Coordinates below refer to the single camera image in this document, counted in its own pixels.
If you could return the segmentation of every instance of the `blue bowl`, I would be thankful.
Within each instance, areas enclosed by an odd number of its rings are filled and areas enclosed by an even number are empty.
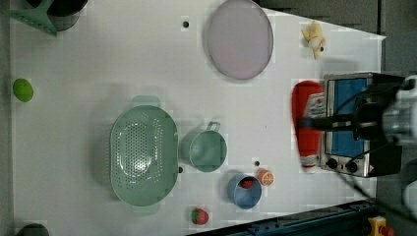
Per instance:
[[[250,189],[244,189],[239,183],[245,178],[252,178],[254,185]],[[262,195],[262,186],[260,181],[249,175],[236,174],[227,186],[227,194],[230,201],[242,209],[250,209],[257,205]]]

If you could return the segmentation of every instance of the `black container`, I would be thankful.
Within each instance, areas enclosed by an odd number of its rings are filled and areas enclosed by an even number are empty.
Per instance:
[[[42,0],[27,0],[36,8]],[[48,10],[48,17],[58,31],[71,28],[80,17],[80,11],[89,0],[54,0]]]

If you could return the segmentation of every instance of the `colander handle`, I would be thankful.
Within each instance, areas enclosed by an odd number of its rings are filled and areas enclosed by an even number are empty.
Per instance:
[[[157,96],[153,95],[137,95],[132,100],[132,107],[141,106],[141,105],[151,105],[157,106],[160,108],[160,100]]]
[[[160,203],[151,206],[132,206],[132,212],[137,216],[148,216],[155,214],[160,209]]]

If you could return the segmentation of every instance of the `mug handle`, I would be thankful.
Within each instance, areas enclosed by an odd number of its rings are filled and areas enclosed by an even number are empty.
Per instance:
[[[214,126],[214,130],[215,130],[216,132],[218,132],[218,130],[220,129],[220,123],[210,121],[210,122],[208,123],[208,128],[207,128],[207,130],[211,130],[211,128],[212,128],[213,126]]]

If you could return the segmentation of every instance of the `white table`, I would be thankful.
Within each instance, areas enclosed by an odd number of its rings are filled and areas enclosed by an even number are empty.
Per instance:
[[[31,79],[29,103],[13,100],[17,227],[47,226],[51,235],[184,235],[361,200],[334,173],[304,174],[290,115],[291,88],[329,73],[379,72],[382,37],[322,24],[328,46],[319,61],[301,29],[311,20],[266,10],[274,33],[267,68],[245,83],[210,63],[203,32],[222,1],[93,1],[58,38],[12,21],[12,80]],[[182,29],[188,20],[190,27]],[[153,216],[139,217],[108,180],[109,134],[137,94],[163,101],[180,132],[221,123],[228,156],[206,174],[184,173]],[[254,161],[275,175],[250,210],[227,200],[232,173],[254,174]],[[375,195],[376,180],[361,179]],[[190,221],[192,207],[210,221]]]

